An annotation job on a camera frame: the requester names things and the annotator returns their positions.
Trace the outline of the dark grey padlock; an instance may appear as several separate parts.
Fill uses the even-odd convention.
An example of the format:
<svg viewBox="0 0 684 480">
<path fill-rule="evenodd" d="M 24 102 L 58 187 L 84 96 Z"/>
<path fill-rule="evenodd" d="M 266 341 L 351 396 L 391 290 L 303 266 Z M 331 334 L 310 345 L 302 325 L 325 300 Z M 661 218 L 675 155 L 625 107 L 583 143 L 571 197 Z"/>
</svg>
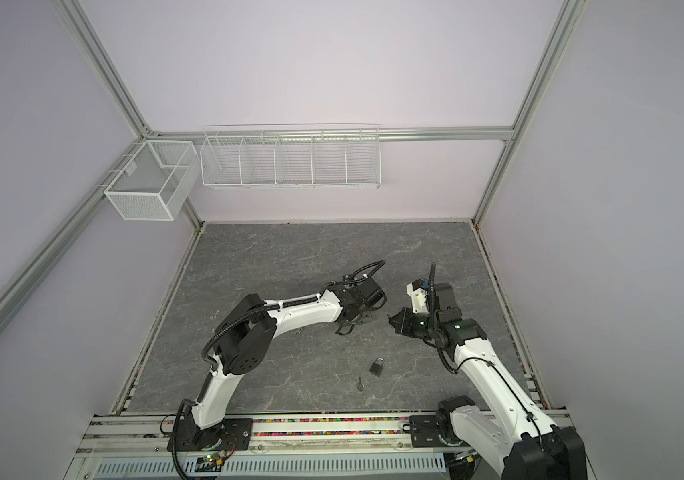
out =
<svg viewBox="0 0 684 480">
<path fill-rule="evenodd" d="M 385 359 L 378 357 L 370 366 L 369 373 L 375 377 L 381 377 L 385 368 Z"/>
</svg>

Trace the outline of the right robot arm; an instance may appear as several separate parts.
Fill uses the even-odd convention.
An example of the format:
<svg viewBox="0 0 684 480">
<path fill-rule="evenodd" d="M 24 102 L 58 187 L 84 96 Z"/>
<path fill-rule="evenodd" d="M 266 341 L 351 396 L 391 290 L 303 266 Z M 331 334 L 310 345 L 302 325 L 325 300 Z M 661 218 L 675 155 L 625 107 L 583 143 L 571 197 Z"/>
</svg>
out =
<svg viewBox="0 0 684 480">
<path fill-rule="evenodd" d="M 478 322 L 464 317 L 452 286 L 429 275 L 406 291 L 411 304 L 390 316 L 390 325 L 434 348 L 444 368 L 465 375 L 494 415 L 487 418 L 467 396 L 444 400 L 436 411 L 441 438 L 468 444 L 503 479 L 587 478 L 576 429 L 557 425 L 517 383 Z"/>
</svg>

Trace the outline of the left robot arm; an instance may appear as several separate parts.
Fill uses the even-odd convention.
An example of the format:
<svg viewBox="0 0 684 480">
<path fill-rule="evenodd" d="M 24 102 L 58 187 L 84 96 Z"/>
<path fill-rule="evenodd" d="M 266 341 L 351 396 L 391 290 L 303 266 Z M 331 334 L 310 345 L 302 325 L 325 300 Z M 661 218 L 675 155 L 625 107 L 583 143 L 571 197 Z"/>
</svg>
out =
<svg viewBox="0 0 684 480">
<path fill-rule="evenodd" d="M 266 357 L 273 340 L 316 324 L 334 324 L 346 336 L 381 309 L 387 295 L 374 275 L 386 264 L 369 263 L 320 292 L 284 300 L 245 296 L 202 348 L 209 371 L 195 399 L 181 401 L 169 434 L 173 453 L 217 449 L 231 434 L 226 409 L 243 377 Z"/>
</svg>

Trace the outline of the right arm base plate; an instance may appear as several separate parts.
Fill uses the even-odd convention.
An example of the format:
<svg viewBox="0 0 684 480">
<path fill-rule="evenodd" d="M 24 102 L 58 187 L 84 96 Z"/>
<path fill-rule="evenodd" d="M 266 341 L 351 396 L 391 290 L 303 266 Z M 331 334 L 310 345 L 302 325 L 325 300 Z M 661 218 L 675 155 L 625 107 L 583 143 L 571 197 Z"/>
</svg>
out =
<svg viewBox="0 0 684 480">
<path fill-rule="evenodd" d="M 494 431 L 479 424 L 477 418 L 464 414 L 450 417 L 439 417 L 436 413 L 412 415 L 403 425 L 403 430 L 416 448 L 459 451 L 488 443 L 494 445 Z"/>
</svg>

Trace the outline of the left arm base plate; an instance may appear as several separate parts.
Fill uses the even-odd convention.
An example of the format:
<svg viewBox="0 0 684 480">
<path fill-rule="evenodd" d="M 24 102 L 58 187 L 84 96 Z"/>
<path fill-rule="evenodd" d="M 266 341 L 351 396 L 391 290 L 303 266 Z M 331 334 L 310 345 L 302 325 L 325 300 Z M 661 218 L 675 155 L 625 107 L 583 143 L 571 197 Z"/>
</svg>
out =
<svg viewBox="0 0 684 480">
<path fill-rule="evenodd" d="M 177 452 L 247 450 L 252 436 L 252 418 L 225 418 L 219 424 L 201 429 L 192 417 L 175 423 L 167 450 Z"/>
</svg>

